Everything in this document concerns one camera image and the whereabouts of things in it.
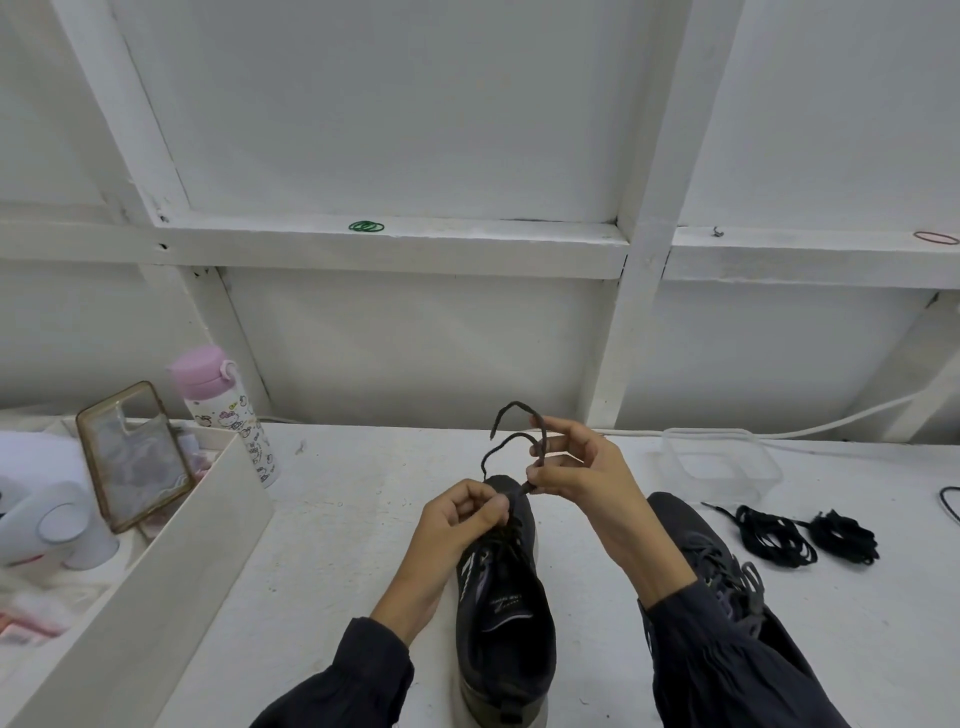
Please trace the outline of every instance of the finger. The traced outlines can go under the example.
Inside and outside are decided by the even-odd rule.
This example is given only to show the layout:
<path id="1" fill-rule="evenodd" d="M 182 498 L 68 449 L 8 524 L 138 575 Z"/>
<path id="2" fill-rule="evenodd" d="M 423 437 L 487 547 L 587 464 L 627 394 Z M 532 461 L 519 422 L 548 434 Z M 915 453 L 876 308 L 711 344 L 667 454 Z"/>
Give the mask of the finger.
<path id="1" fill-rule="evenodd" d="M 574 420 L 563 420 L 559 417 L 544 417 L 543 423 L 551 432 L 559 432 L 570 438 L 571 445 L 584 446 L 589 442 L 603 442 L 603 436 L 597 434 L 586 425 Z"/>
<path id="2" fill-rule="evenodd" d="M 459 508 L 460 505 L 467 502 L 480 501 L 486 503 L 495 495 L 496 491 L 491 486 L 467 478 L 434 499 L 450 501 Z"/>
<path id="3" fill-rule="evenodd" d="M 510 518 L 510 501 L 506 496 L 497 494 L 484 503 L 483 508 L 454 527 L 458 545 L 466 548 L 494 526 L 505 524 L 508 518 Z"/>
<path id="4" fill-rule="evenodd" d="M 551 455 L 543 461 L 543 466 L 545 468 L 583 468 L 584 462 L 573 455 Z"/>
<path id="5" fill-rule="evenodd" d="M 530 447 L 530 454 L 534 457 L 540 455 L 539 448 Z M 567 435 L 554 435 L 546 439 L 547 452 L 569 452 L 575 457 L 584 459 L 584 447 L 578 443 L 571 443 Z"/>
<path id="6" fill-rule="evenodd" d="M 544 493 L 575 499 L 592 482 L 593 471 L 588 468 L 545 467 L 531 465 L 527 468 L 527 480 Z"/>

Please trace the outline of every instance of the white wooden beam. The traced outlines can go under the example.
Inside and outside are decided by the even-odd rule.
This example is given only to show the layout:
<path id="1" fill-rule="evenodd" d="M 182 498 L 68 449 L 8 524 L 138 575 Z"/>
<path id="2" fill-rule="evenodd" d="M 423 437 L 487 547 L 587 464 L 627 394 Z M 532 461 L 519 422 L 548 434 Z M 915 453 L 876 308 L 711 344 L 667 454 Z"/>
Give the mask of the white wooden beam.
<path id="1" fill-rule="evenodd" d="M 908 443 L 960 390 L 960 292 L 941 292 L 850 406 L 849 414 L 917 392 L 903 407 L 840 429 L 849 440 Z"/>
<path id="2" fill-rule="evenodd" d="M 118 226 L 96 207 L 0 206 L 0 259 L 616 279 L 613 225 L 321 216 L 213 219 L 215 229 Z"/>
<path id="3" fill-rule="evenodd" d="M 580 417 L 613 427 L 649 332 L 650 310 L 736 34 L 743 0 L 661 2 L 617 226 L 631 242 L 608 322 L 588 361 Z"/>
<path id="4" fill-rule="evenodd" d="M 664 280 L 960 288 L 960 247 L 909 232 L 678 228 Z"/>
<path id="5" fill-rule="evenodd" d="M 0 0 L 58 122 L 114 222 L 164 225 L 189 209 L 108 0 Z"/>
<path id="6" fill-rule="evenodd" d="M 271 414 L 270 396 L 217 269 L 146 263 L 140 265 L 140 273 L 158 296 L 180 347 L 170 360 L 189 349 L 216 344 L 237 363 L 253 410 Z"/>

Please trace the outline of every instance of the shoe tongue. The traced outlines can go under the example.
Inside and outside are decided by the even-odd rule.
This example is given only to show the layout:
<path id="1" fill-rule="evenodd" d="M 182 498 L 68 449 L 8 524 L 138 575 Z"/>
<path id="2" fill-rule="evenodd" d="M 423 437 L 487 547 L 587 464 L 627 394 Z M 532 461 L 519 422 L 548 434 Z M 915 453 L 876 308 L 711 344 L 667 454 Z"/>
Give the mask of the shoe tongue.
<path id="1" fill-rule="evenodd" d="M 501 562 L 493 569 L 493 583 L 478 620 L 481 632 L 493 632 L 508 622 L 532 619 L 534 615 L 507 565 Z"/>

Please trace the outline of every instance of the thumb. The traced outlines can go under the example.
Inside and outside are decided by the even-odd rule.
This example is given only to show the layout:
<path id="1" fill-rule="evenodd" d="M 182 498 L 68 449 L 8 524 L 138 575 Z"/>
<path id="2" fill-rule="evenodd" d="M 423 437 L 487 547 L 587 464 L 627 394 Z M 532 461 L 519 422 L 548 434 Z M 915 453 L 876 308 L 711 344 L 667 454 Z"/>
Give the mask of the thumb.
<path id="1" fill-rule="evenodd" d="M 461 537 L 464 548 L 498 523 L 507 520 L 510 511 L 510 501 L 502 493 L 498 493 L 483 504 L 483 507 L 456 527 L 457 535 Z"/>

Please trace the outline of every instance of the clear plastic container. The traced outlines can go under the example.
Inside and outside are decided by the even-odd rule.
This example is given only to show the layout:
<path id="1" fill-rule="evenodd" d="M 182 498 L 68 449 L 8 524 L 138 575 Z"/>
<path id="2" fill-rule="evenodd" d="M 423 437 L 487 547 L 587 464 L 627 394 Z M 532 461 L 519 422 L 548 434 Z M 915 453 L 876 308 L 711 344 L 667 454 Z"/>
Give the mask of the clear plastic container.
<path id="1" fill-rule="evenodd" d="M 763 443 L 745 429 L 665 430 L 660 472 L 687 502 L 724 507 L 755 506 L 783 480 Z"/>

